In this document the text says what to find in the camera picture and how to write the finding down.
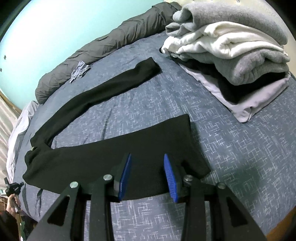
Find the person's left forearm sleeve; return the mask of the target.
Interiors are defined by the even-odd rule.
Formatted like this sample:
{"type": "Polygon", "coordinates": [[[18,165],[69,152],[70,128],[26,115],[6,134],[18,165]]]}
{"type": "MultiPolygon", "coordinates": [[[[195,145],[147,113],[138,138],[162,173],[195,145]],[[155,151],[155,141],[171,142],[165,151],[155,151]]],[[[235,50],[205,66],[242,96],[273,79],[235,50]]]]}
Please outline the person's left forearm sleeve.
{"type": "MultiPolygon", "coordinates": [[[[23,238],[27,240],[38,222],[28,216],[24,211],[20,212],[20,217],[23,238]]],[[[7,211],[1,211],[1,237],[3,240],[19,240],[17,219],[7,211]]]]}

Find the person's left hand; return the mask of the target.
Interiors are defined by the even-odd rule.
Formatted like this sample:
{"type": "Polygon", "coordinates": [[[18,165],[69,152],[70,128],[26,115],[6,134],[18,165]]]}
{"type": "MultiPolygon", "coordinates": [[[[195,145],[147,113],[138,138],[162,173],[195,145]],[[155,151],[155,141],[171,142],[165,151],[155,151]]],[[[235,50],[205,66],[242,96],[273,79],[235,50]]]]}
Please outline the person's left hand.
{"type": "Polygon", "coordinates": [[[11,194],[7,200],[6,211],[12,216],[16,217],[21,211],[21,203],[19,197],[16,194],[11,194]]]}

